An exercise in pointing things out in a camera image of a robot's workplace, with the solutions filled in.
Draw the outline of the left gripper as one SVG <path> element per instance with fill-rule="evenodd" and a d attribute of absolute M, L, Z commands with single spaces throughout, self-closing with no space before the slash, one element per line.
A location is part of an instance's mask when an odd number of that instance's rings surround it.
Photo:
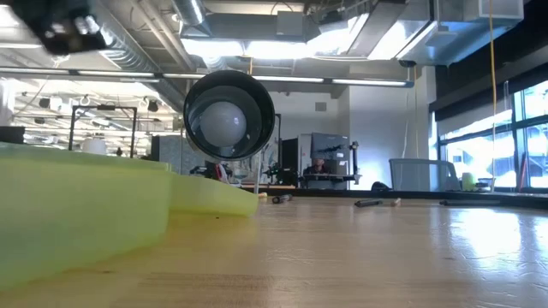
<path fill-rule="evenodd" d="M 12 0 L 12 10 L 52 55 L 107 48 L 90 0 Z"/>

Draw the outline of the yellow-green plastic supply box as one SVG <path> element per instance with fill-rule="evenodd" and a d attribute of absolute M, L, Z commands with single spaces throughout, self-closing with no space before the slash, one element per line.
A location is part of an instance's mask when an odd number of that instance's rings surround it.
<path fill-rule="evenodd" d="M 156 242 L 172 176 L 162 163 L 0 142 L 0 292 Z"/>

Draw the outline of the yellow-green plastic box lid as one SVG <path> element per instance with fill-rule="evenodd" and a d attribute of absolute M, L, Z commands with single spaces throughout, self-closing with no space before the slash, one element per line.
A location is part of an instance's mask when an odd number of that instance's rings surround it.
<path fill-rule="evenodd" d="M 172 210 L 193 214 L 251 216 L 257 210 L 256 194 L 221 181 L 192 175 L 173 175 Z"/>

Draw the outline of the black box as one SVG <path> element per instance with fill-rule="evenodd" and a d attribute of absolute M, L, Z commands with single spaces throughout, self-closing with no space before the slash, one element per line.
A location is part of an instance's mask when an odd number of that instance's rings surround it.
<path fill-rule="evenodd" d="M 24 144 L 24 127 L 0 126 L 0 142 Z"/>

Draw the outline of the white lampshade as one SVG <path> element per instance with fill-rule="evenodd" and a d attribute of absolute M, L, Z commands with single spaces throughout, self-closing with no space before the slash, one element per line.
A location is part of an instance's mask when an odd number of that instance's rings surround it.
<path fill-rule="evenodd" d="M 103 139 L 85 139 L 80 145 L 81 151 L 96 155 L 106 155 L 107 145 Z"/>

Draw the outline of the grey partition panel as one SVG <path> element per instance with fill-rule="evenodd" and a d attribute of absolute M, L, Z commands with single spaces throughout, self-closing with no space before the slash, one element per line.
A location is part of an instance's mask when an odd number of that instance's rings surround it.
<path fill-rule="evenodd" d="M 189 175 L 190 171 L 204 165 L 204 159 L 196 153 L 182 136 L 153 136 L 151 155 L 154 161 L 167 163 L 171 170 L 180 175 Z"/>

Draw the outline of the black lamp with white bulb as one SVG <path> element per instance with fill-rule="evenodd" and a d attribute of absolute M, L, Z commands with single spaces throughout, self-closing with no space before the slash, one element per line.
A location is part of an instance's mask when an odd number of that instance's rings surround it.
<path fill-rule="evenodd" d="M 207 177 L 229 183 L 226 162 L 253 157 L 270 141 L 276 114 L 269 92 L 236 70 L 209 73 L 190 88 L 183 104 L 186 137 L 206 160 Z"/>

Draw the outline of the long ceiling light bar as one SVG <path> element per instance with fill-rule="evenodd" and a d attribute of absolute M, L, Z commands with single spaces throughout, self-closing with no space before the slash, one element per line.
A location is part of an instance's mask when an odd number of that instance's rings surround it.
<path fill-rule="evenodd" d="M 45 76 L 83 76 L 97 78 L 118 78 L 121 80 L 135 80 L 143 82 L 144 80 L 160 79 L 184 79 L 199 80 L 205 77 L 205 74 L 198 73 L 153 73 L 153 72 L 128 72 L 128 71 L 107 71 L 107 70 L 82 70 L 82 69 L 62 69 L 62 68 L 18 68 L 18 67 L 0 67 L 0 74 L 29 74 Z M 340 86 L 382 86 L 382 87 L 404 87 L 410 88 L 414 85 L 411 80 L 373 80 L 373 79 L 344 79 L 344 78 L 320 78 L 320 77 L 297 77 L 297 76 L 273 76 L 273 75 L 254 75 L 258 81 L 266 82 L 284 82 L 284 83 L 305 83 L 321 85 L 340 85 Z"/>

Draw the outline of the black monitor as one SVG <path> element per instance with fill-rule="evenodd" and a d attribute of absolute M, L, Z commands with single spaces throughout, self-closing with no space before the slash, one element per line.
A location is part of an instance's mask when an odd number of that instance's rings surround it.
<path fill-rule="evenodd" d="M 298 139 L 282 142 L 282 183 L 298 187 Z"/>

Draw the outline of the grey metal cabinet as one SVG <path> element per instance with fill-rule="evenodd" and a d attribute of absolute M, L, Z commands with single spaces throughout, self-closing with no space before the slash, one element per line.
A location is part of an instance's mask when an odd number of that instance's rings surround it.
<path fill-rule="evenodd" d="M 354 179 L 347 136 L 307 133 L 298 138 L 300 188 L 348 190 Z"/>

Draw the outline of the person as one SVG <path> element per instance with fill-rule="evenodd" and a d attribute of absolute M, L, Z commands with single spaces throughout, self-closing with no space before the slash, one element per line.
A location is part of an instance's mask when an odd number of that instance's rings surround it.
<path fill-rule="evenodd" d="M 321 175 L 330 173 L 331 169 L 325 164 L 325 160 L 321 158 L 314 158 L 312 160 L 312 165 L 303 171 L 304 175 Z"/>

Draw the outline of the black stand with shelf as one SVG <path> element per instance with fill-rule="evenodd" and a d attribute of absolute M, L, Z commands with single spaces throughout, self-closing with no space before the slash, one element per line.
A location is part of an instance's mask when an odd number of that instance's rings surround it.
<path fill-rule="evenodd" d="M 334 181 L 334 182 L 345 182 L 353 181 L 355 184 L 360 182 L 361 175 L 359 174 L 359 167 L 357 163 L 357 153 L 358 153 L 359 144 L 356 141 L 353 141 L 350 145 L 332 145 L 327 146 L 323 149 L 318 150 L 319 155 L 325 156 L 326 154 L 343 154 L 343 150 L 349 150 L 350 153 L 350 162 L 352 163 L 352 173 L 350 175 L 337 175 L 337 174 L 321 174 L 321 175 L 302 175 L 302 178 L 305 181 Z"/>

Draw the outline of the large spiral ventilation duct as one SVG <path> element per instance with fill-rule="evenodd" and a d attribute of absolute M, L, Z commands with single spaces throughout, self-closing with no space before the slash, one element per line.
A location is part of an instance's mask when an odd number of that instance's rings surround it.
<path fill-rule="evenodd" d="M 107 45 L 107 49 L 102 51 L 103 56 L 124 72 L 159 73 L 159 66 L 139 47 L 106 5 L 101 0 L 90 0 L 90 3 Z M 160 79 L 146 82 L 146 86 L 157 92 L 175 112 L 182 112 L 185 96 L 173 82 Z"/>

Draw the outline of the black metal frame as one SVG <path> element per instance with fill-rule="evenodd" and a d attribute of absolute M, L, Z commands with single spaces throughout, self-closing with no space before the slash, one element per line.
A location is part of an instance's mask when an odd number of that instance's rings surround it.
<path fill-rule="evenodd" d="M 136 133 L 136 124 L 137 124 L 137 108 L 136 107 L 124 107 L 116 106 L 114 104 L 100 104 L 100 105 L 73 105 L 72 113 L 70 117 L 70 128 L 69 128 L 69 139 L 68 139 L 68 150 L 73 150 L 74 143 L 74 127 L 75 123 L 80 119 L 79 116 L 76 116 L 78 110 L 102 110 L 102 111 L 116 111 L 116 110 L 132 110 L 133 117 L 132 120 L 132 131 L 131 131 L 131 143 L 130 143 L 130 156 L 134 156 L 134 145 L 135 145 L 135 133 Z"/>

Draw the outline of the rectangular metal ceiling duct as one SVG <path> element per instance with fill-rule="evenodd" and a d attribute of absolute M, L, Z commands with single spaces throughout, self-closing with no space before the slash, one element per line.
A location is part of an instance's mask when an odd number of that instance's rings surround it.
<path fill-rule="evenodd" d="M 529 0 L 369 0 L 345 56 L 449 66 L 524 19 Z"/>

